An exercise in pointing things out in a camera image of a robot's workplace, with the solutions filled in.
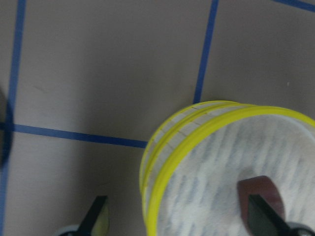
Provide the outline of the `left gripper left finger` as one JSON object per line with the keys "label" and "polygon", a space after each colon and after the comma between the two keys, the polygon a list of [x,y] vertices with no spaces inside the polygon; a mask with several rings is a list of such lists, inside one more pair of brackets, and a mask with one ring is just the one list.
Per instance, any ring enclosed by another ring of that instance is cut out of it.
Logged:
{"label": "left gripper left finger", "polygon": [[107,196],[97,196],[76,231],[77,236],[106,236],[109,232]]}

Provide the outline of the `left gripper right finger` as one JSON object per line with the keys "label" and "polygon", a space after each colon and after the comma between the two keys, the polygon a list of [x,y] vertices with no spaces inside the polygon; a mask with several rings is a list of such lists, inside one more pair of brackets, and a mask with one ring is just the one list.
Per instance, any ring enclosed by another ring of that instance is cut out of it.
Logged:
{"label": "left gripper right finger", "polygon": [[253,236],[288,236],[290,227],[260,196],[249,195],[248,228]]}

